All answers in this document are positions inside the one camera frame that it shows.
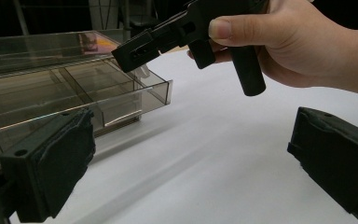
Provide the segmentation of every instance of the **white table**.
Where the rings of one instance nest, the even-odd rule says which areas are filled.
[[[358,223],[286,151],[299,106],[358,126],[358,94],[266,78],[247,97],[232,63],[199,70],[184,51],[149,68],[173,79],[172,104],[96,139],[99,155],[46,223]]]

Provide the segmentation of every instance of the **transparent divider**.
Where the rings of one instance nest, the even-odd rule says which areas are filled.
[[[99,33],[13,38],[0,39],[23,46],[0,49],[0,153],[63,112],[90,108],[99,136],[171,102],[171,81],[145,66],[121,72],[110,53],[117,43]]]

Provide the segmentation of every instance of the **black plastic tool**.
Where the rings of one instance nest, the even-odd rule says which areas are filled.
[[[262,13],[268,0],[195,0],[186,10],[147,29],[112,51],[124,72],[148,63],[175,47],[188,45],[199,69],[214,63],[208,28],[219,16]],[[243,92],[255,96],[266,89],[255,50],[230,48]]]

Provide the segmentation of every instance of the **finger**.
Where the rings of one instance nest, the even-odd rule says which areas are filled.
[[[214,57],[215,57],[215,63],[225,63],[225,62],[230,62],[231,59],[231,54],[229,52],[228,49],[222,49],[222,50],[218,50],[217,52],[214,53]]]
[[[273,46],[290,35],[290,27],[272,14],[219,17],[210,22],[210,38],[224,46]]]
[[[213,52],[217,52],[219,50],[227,48],[227,46],[220,45],[220,44],[214,42],[213,40],[209,40],[209,43],[211,44],[211,48],[212,48]]]

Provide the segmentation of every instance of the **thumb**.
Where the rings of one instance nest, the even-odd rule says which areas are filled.
[[[270,14],[219,17],[209,25],[209,37],[229,47],[274,45],[284,33],[284,24]]]

